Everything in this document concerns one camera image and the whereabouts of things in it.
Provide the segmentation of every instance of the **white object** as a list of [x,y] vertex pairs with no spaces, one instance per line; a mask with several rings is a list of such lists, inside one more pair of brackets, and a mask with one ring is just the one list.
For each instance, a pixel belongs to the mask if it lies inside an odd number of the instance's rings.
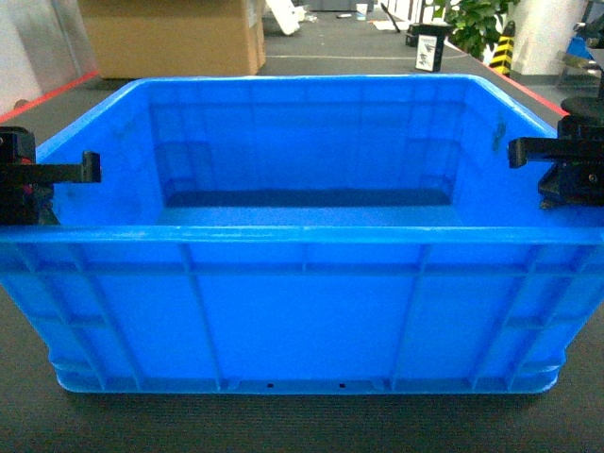
[[367,4],[358,3],[357,4],[357,20],[364,21],[365,19],[367,19]]
[[419,35],[417,38],[417,60],[415,69],[422,71],[434,71],[434,56],[436,55],[435,36]]
[[422,0],[381,0],[393,16],[412,23],[424,22]]
[[[396,22],[398,29],[401,31],[409,30],[409,22]],[[392,21],[374,21],[374,25],[379,31],[395,31],[394,24]]]
[[558,76],[564,66],[558,51],[566,50],[584,10],[580,1],[522,0],[510,17],[516,22],[512,70],[523,76]]
[[266,0],[266,4],[273,11],[284,35],[292,35],[300,29],[292,0]]
[[295,7],[295,19],[298,22],[304,22],[305,18],[306,18],[306,10],[304,9],[304,7]]

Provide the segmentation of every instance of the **yellow and black striped pole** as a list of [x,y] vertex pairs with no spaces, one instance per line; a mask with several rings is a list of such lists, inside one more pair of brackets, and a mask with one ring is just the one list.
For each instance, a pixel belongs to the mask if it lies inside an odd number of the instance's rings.
[[514,21],[508,22],[499,37],[497,49],[491,60],[489,67],[504,76],[510,76],[512,68],[513,37],[516,34],[516,24]]

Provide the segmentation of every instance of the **black machine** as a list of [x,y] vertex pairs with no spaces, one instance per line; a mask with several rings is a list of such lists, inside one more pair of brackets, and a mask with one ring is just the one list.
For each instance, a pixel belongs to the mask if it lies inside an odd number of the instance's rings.
[[0,127],[0,226],[56,225],[53,184],[101,182],[101,159],[87,151],[81,164],[36,164],[34,135],[21,127]]
[[[590,54],[604,67],[604,15],[590,24],[575,26]],[[560,205],[604,206],[604,73],[598,97],[569,97],[562,101],[569,115],[558,122],[558,138],[521,138],[510,142],[511,168],[528,161],[550,161],[539,181],[541,207]]]

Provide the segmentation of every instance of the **green leaves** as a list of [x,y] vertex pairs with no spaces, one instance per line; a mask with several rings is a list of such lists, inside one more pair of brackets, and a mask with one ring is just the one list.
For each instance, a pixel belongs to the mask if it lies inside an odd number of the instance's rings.
[[[442,10],[445,3],[446,0],[434,0],[433,5]],[[498,42],[497,21],[502,22],[509,3],[518,5],[520,0],[460,0],[459,9],[449,8],[444,17],[453,25],[451,42],[479,59],[485,47],[493,49]]]

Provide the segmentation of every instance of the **gray floor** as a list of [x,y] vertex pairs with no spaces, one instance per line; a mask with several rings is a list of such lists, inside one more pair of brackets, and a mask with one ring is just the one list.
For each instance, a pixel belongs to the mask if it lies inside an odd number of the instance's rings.
[[543,96],[548,101],[556,105],[571,96],[597,96],[597,79],[594,77],[595,83],[587,85],[585,82],[576,84],[574,82],[566,82],[561,86],[556,85],[527,85],[529,89]]

